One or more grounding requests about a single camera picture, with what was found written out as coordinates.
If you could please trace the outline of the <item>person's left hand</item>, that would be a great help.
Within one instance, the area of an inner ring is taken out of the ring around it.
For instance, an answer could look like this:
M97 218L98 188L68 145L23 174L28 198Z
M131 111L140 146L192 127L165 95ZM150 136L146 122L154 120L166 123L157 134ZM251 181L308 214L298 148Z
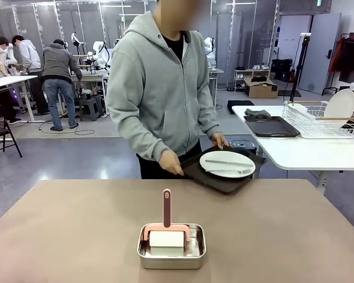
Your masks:
M211 142L213 146L223 149L224 146L229 146L229 142L221 132L216 132L211 135Z

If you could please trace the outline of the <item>person's right hand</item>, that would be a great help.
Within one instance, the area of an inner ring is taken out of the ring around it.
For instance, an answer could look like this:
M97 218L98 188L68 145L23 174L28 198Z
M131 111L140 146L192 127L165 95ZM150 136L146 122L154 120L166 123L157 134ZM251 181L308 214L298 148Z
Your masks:
M180 176L184 175L178 156L172 150L164 150L158 163L163 170L166 170L169 173Z

